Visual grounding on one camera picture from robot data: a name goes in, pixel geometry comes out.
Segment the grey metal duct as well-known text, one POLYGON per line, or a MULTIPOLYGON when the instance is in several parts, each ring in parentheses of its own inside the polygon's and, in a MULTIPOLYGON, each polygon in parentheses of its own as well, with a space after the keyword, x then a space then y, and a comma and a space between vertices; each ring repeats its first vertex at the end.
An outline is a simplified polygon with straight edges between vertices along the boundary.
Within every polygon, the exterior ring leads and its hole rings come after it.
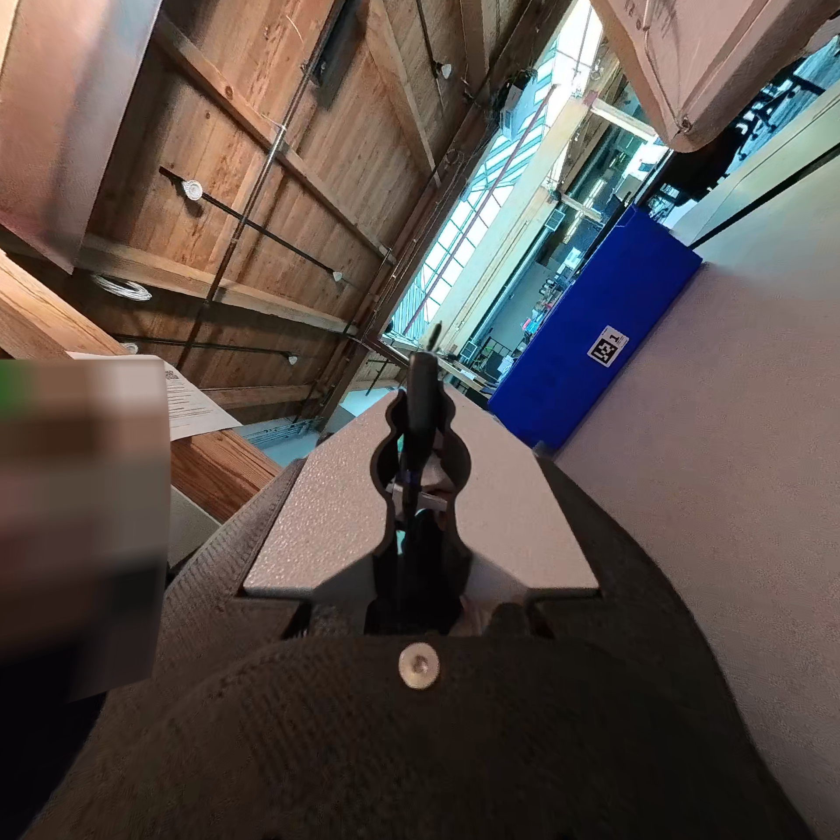
POLYGON ((160 1, 2 2, 2 227, 77 262, 160 1))

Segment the large blue plastic bin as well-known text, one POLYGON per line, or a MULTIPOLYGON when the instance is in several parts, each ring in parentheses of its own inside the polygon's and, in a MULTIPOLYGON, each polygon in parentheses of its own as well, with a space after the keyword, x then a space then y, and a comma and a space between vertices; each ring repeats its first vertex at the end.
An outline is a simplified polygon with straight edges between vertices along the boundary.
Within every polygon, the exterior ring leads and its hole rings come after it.
POLYGON ((700 255, 630 206, 489 399, 526 446, 564 446, 670 306, 700 255))

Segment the white paper notice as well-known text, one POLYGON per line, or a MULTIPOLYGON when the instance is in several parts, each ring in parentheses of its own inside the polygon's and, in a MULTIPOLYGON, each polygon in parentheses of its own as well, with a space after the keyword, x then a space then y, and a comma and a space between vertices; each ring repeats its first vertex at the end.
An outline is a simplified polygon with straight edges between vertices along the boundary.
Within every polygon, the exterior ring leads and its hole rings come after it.
POLYGON ((197 435, 228 431, 242 427, 232 414, 224 410, 209 395, 202 392, 172 364, 151 354, 105 355, 97 353, 69 352, 69 357, 78 361, 155 362, 161 367, 167 395, 170 441, 191 438, 197 435))

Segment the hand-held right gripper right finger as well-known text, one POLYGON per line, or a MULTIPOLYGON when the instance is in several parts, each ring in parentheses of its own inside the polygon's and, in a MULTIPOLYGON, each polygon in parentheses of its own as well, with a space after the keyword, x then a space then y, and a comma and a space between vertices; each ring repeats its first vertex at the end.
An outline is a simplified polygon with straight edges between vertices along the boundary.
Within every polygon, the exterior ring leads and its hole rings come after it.
POLYGON ((452 387, 449 430, 469 473, 454 498, 455 532, 470 553, 466 597, 477 606, 593 596, 595 574, 533 452, 452 387))

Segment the thick wooden beam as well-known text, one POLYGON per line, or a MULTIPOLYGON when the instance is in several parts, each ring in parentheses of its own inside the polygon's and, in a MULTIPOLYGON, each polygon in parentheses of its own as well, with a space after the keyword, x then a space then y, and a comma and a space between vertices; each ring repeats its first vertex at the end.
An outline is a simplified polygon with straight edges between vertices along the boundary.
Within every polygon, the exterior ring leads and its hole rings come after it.
MULTIPOLYGON (((69 352, 128 351, 53 290, 1 253, 1 348, 15 360, 54 361, 69 352)), ((280 467, 231 430, 171 444, 176 489, 225 522, 280 473, 280 467)))

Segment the wooden document stand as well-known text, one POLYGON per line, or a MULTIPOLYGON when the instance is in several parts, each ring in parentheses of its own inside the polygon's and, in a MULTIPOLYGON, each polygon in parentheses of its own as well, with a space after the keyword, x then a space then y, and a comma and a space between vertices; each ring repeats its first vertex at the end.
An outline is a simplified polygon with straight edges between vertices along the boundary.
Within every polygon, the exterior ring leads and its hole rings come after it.
POLYGON ((698 151, 787 67, 838 1, 592 1, 659 138, 698 151))

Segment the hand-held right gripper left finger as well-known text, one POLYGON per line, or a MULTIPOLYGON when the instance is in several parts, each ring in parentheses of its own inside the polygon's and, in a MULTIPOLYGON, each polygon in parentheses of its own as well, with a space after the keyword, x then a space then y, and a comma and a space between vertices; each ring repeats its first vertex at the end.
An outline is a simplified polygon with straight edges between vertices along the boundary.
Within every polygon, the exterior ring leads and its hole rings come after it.
POLYGON ((391 392, 316 447, 245 577, 249 596, 372 601, 374 557, 394 539, 393 504, 375 467, 395 429, 391 392))

